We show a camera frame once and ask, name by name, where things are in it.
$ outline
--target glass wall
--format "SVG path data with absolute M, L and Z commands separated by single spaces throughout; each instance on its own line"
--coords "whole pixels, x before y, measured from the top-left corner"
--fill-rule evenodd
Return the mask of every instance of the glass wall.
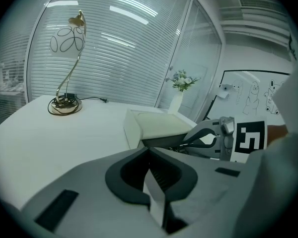
M 54 95 L 73 67 L 75 59 L 53 57 L 49 43 L 81 9 L 87 21 L 86 45 L 68 91 L 80 98 L 154 106 L 189 1 L 51 0 L 31 44 L 29 95 Z
M 221 41 L 213 27 L 210 18 L 197 0 L 193 0 L 183 38 L 174 54 L 168 77 L 185 70 L 193 78 L 201 78 L 184 91 L 183 102 L 179 112 L 191 120 L 195 120 L 211 86 L 213 76 L 218 66 Z M 174 94 L 178 91 L 172 88 L 173 82 L 164 83 L 161 91 L 160 108 L 168 109 Z
M 80 9 L 87 20 L 86 45 L 69 92 L 168 109 L 175 89 L 164 82 L 165 77 L 185 69 L 201 80 L 185 93 L 180 113 L 196 118 L 221 49 L 196 0 L 48 1 L 17 0 L 0 22 L 0 124 L 27 98 L 55 94 L 75 59 L 52 57 L 50 39 Z

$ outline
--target white table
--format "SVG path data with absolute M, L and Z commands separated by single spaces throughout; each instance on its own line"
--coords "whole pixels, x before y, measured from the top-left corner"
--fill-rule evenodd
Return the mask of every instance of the white table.
M 73 167 L 128 150 L 123 129 L 127 109 L 166 113 L 151 107 L 83 100 L 81 111 L 59 117 L 47 111 L 52 98 L 35 99 L 0 125 L 0 198 L 18 209 Z

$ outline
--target black rubber pad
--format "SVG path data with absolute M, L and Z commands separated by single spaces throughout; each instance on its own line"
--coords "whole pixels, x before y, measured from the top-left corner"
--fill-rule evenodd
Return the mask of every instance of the black rubber pad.
M 215 169 L 215 172 L 228 175 L 231 177 L 238 177 L 240 171 L 232 170 L 232 169 L 225 169 L 225 168 L 217 168 Z
M 72 190 L 63 190 L 52 203 L 35 220 L 43 228 L 53 232 L 64 217 L 70 206 L 77 198 L 78 193 Z

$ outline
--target desk lamp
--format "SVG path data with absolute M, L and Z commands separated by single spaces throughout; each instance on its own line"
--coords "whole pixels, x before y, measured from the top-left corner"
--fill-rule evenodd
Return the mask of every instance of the desk lamp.
M 66 116 L 76 113 L 82 108 L 81 100 L 73 94 L 67 94 L 67 89 L 71 74 L 78 63 L 81 52 L 85 46 L 85 37 L 86 20 L 83 12 L 79 10 L 79 15 L 75 18 L 70 18 L 69 24 L 59 29 L 51 38 L 50 50 L 53 56 L 62 58 L 77 58 L 71 71 L 58 86 L 56 90 L 56 97 L 50 101 L 48 111 L 53 115 Z M 60 88 L 66 81 L 66 93 L 63 96 L 59 96 Z

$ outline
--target flowers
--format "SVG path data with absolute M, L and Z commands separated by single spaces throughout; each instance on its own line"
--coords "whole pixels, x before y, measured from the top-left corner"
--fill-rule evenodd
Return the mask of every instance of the flowers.
M 192 78 L 187 76 L 187 72 L 185 70 L 180 70 L 173 75 L 173 78 L 168 78 L 173 82 L 173 88 L 178 88 L 180 92 L 184 90 L 188 90 L 189 86 L 193 85 L 200 78 Z

